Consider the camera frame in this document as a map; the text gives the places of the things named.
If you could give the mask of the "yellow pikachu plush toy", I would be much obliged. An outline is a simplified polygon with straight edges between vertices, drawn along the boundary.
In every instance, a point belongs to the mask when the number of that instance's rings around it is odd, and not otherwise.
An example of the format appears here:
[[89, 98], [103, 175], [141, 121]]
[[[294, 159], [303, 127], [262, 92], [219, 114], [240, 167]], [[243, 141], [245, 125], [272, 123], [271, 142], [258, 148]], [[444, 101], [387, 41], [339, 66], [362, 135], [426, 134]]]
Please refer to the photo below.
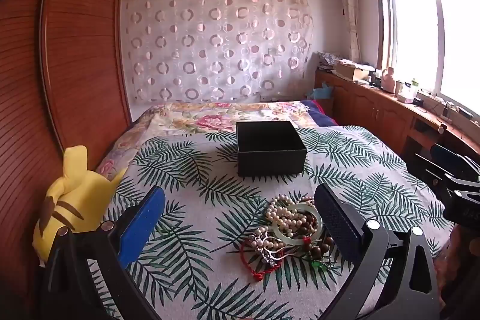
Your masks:
[[33, 232], [32, 246], [40, 262], [47, 262], [61, 227], [74, 233], [98, 228], [125, 172], [110, 180], [88, 169], [85, 146], [65, 149], [63, 175], [49, 186]]

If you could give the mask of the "black jewelry box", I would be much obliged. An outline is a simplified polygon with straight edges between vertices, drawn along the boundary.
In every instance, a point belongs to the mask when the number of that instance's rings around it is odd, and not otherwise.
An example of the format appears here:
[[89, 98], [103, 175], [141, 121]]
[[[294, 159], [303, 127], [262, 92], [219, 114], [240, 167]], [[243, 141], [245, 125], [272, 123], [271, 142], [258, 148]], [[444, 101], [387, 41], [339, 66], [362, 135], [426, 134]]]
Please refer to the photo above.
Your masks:
[[290, 121], [237, 122], [238, 175], [298, 175], [307, 149]]

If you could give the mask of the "pink circle pattern curtain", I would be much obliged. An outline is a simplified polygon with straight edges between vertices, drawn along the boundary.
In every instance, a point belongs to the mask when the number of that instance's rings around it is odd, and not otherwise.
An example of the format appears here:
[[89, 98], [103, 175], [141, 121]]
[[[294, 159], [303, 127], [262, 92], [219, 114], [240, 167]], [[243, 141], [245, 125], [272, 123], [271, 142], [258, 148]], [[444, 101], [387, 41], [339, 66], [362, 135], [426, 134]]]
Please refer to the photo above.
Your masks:
[[122, 0], [136, 103], [266, 101], [306, 91], [308, 0]]

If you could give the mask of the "palm leaf print bedspread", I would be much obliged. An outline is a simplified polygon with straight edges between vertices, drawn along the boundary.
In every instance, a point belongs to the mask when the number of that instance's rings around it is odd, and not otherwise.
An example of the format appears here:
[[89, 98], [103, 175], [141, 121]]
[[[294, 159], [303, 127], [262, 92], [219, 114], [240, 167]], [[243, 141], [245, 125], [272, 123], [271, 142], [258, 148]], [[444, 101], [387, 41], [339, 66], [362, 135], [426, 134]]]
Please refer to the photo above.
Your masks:
[[358, 126], [298, 130], [307, 149], [299, 175], [242, 178], [237, 136], [208, 132], [147, 140], [104, 217], [115, 221], [159, 186], [163, 215], [128, 273], [162, 319], [318, 319], [352, 271], [336, 247], [319, 261], [291, 248], [269, 271], [249, 246], [267, 235], [278, 207], [328, 185], [364, 218], [405, 232], [420, 227], [432, 254], [452, 224], [426, 184], [372, 133]]

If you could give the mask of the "navy blue blanket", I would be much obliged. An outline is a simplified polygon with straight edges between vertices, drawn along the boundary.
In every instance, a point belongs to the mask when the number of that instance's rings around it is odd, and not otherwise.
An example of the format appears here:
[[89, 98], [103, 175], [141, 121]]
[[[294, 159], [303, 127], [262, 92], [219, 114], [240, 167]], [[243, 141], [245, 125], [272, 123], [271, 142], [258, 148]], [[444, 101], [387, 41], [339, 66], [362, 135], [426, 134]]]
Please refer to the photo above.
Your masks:
[[319, 127], [333, 127], [338, 125], [333, 118], [326, 115], [324, 109], [317, 101], [303, 100], [301, 103], [307, 107], [308, 114]]

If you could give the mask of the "pale green jade bangle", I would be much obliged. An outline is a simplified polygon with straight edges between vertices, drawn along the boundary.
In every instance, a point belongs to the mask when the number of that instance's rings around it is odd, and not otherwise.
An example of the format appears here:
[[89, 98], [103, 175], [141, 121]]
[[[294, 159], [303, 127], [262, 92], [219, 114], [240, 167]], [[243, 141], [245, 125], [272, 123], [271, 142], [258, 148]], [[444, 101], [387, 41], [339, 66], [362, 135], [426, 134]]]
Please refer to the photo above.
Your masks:
[[323, 221], [312, 203], [288, 205], [272, 221], [272, 232], [284, 244], [301, 245], [304, 239], [320, 239]]

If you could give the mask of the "floral quilt blanket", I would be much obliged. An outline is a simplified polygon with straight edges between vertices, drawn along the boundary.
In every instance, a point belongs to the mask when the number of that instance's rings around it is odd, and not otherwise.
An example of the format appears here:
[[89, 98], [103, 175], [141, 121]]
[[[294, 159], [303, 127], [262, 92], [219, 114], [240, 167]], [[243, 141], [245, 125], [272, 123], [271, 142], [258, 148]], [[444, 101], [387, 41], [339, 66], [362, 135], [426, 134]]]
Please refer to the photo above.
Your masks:
[[146, 110], [114, 142], [97, 167], [97, 173], [113, 179], [152, 137], [234, 131], [239, 121], [290, 121], [296, 127], [318, 126], [301, 101], [156, 105]]

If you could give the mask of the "wooden side cabinet counter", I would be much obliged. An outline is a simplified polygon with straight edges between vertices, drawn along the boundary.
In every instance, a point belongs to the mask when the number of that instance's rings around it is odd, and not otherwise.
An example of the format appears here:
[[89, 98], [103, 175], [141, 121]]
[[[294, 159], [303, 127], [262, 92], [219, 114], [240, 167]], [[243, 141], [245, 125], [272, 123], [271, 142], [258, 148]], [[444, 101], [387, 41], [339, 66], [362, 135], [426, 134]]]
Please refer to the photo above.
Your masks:
[[358, 85], [325, 71], [316, 71], [315, 86], [333, 89], [329, 116], [340, 125], [361, 126], [404, 160], [428, 152], [438, 143], [479, 161], [479, 143], [437, 115], [373, 86]]

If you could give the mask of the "cardboard box on counter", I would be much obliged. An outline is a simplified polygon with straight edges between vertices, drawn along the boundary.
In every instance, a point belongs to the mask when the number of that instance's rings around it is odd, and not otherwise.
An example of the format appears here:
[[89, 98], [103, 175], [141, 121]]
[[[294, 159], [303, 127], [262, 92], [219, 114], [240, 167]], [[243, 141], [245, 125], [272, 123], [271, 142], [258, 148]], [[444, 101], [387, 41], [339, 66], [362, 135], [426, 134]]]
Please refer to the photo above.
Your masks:
[[369, 73], [374, 71], [374, 68], [348, 59], [340, 59], [335, 62], [334, 71], [338, 76], [348, 80], [367, 80]]

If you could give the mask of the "window with wooden frame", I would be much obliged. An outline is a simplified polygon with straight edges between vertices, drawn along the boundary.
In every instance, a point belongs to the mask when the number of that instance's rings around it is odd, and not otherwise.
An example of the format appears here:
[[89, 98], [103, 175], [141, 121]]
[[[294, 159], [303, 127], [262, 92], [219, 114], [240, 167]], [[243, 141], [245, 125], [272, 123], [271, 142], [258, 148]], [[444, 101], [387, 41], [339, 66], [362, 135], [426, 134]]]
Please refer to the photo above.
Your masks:
[[479, 119], [479, 0], [378, 0], [382, 63]]

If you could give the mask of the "pink ceramic jar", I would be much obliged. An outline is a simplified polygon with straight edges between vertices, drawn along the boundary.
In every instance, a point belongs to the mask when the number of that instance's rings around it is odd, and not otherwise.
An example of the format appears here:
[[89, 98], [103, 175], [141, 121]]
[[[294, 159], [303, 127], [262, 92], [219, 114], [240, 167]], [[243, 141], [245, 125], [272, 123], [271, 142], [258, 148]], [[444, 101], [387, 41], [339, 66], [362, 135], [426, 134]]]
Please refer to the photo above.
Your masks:
[[383, 70], [381, 77], [381, 89], [387, 93], [395, 93], [396, 80], [394, 76], [394, 68], [388, 67]]

